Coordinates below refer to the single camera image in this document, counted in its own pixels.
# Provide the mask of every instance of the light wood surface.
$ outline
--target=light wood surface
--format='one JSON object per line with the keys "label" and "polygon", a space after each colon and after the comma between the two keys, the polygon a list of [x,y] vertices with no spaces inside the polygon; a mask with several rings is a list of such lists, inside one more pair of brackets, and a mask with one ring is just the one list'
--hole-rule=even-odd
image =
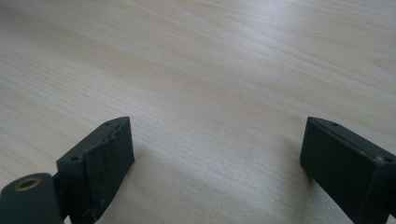
{"label": "light wood surface", "polygon": [[136,162],[97,223],[351,223],[305,120],[396,153],[396,2],[0,0],[1,188],[120,116]]}

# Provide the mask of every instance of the circular hole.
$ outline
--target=circular hole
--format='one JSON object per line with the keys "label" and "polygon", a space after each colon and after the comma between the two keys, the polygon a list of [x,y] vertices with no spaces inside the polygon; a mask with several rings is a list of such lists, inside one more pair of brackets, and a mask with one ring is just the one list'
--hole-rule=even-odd
{"label": "circular hole", "polygon": [[78,156],[74,156],[74,157],[70,158],[70,161],[80,161],[80,160],[81,160],[81,158]]}
{"label": "circular hole", "polygon": [[32,189],[35,186],[37,186],[40,182],[41,182],[41,179],[39,179],[39,178],[36,178],[36,177],[35,178],[29,178],[29,179],[23,180],[20,183],[18,183],[15,186],[15,190],[16,191],[24,191],[24,190],[27,190],[27,189]]}

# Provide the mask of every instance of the brass insert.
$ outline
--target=brass insert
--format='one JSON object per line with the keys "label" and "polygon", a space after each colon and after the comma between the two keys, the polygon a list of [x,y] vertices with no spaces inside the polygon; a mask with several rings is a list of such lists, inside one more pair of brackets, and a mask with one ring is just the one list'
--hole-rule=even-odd
{"label": "brass insert", "polygon": [[41,182],[41,179],[36,178],[36,177],[25,179],[25,180],[22,180],[20,183],[18,183],[15,186],[15,190],[16,191],[24,191],[27,189],[32,189],[35,186],[37,186],[38,184],[40,184],[40,182]]}

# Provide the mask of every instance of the wood grain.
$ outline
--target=wood grain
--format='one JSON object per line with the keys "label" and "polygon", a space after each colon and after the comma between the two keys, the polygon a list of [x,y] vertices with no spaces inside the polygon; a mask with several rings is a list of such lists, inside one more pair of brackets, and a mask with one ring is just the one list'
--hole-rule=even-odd
{"label": "wood grain", "polygon": [[300,167],[305,119],[396,153],[395,36],[385,0],[1,0],[0,188],[129,116],[97,223],[351,223]]}

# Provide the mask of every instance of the black plastic piece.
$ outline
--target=black plastic piece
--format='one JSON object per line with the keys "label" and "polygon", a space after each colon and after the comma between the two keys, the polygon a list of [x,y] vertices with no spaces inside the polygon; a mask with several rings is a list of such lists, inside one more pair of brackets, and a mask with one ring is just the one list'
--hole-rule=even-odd
{"label": "black plastic piece", "polygon": [[396,157],[347,128],[308,118],[301,165],[354,223],[386,223],[394,207]]}
{"label": "black plastic piece", "polygon": [[49,174],[27,175],[3,188],[1,224],[60,223],[60,213]]}
{"label": "black plastic piece", "polygon": [[[72,223],[94,223],[112,202],[133,162],[129,118],[110,120],[57,161],[55,176],[28,175],[7,185],[0,197],[0,223],[60,223],[67,216]],[[26,179],[37,182],[17,190]]]}

